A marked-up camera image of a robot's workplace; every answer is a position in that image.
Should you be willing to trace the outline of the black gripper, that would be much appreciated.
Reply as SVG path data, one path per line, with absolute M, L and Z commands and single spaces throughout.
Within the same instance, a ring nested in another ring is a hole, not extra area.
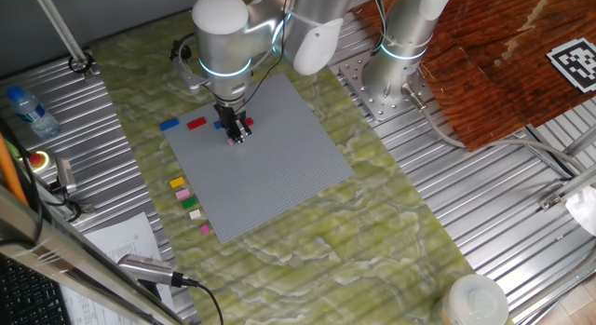
M 242 143 L 251 135 L 250 126 L 246 123 L 246 111 L 244 109 L 236 111 L 232 107 L 225 107 L 215 103 L 216 110 L 221 125 L 225 129 L 228 141 L 232 144 Z

